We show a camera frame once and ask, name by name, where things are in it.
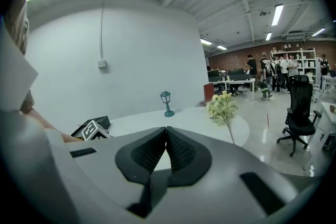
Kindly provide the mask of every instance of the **brown wall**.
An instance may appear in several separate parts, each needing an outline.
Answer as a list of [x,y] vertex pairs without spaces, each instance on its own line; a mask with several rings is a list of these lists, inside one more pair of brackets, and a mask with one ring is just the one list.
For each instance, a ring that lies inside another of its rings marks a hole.
[[316,56],[318,57],[322,57],[322,54],[324,53],[330,67],[333,67],[336,63],[335,41],[306,41],[305,44],[303,44],[303,42],[281,42],[227,52],[209,57],[209,64],[212,69],[233,70],[234,68],[243,68],[244,70],[248,70],[248,67],[245,64],[248,61],[247,56],[251,54],[257,61],[257,68],[260,69],[260,55],[262,52],[265,52],[269,58],[269,53],[273,47],[277,50],[281,50],[284,44],[291,44],[292,48],[288,50],[293,51],[295,50],[297,43],[299,44],[299,49],[302,48],[303,50],[308,50],[315,48]]

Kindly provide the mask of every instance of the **beige shirt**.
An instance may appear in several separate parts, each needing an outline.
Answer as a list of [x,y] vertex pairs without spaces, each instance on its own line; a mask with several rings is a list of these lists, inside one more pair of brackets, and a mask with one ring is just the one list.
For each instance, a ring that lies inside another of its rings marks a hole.
[[[14,43],[24,55],[29,35],[26,0],[13,0],[9,9],[4,14],[4,22]],[[21,111],[27,113],[34,104],[34,99],[29,91],[21,106]]]

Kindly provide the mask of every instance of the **chair headrest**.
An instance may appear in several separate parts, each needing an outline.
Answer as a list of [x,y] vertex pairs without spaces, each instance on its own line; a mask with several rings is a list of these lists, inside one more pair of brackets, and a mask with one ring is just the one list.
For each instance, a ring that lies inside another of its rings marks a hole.
[[309,78],[307,75],[295,75],[294,84],[308,84]]

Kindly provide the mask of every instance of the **electrical outlet box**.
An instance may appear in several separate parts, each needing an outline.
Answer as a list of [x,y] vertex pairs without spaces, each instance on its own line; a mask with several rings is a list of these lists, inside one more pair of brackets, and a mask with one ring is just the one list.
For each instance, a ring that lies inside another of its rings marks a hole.
[[105,59],[98,59],[97,64],[98,64],[98,68],[103,68],[106,66],[106,61]]

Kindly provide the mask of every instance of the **teal lantern figurine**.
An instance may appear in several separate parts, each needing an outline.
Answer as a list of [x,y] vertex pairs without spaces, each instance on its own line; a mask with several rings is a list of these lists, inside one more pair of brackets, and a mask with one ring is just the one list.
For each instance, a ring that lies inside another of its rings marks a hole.
[[162,99],[162,102],[166,104],[167,111],[164,113],[165,117],[171,117],[174,116],[174,111],[170,110],[168,103],[170,102],[170,92],[163,91],[160,94],[160,97]]

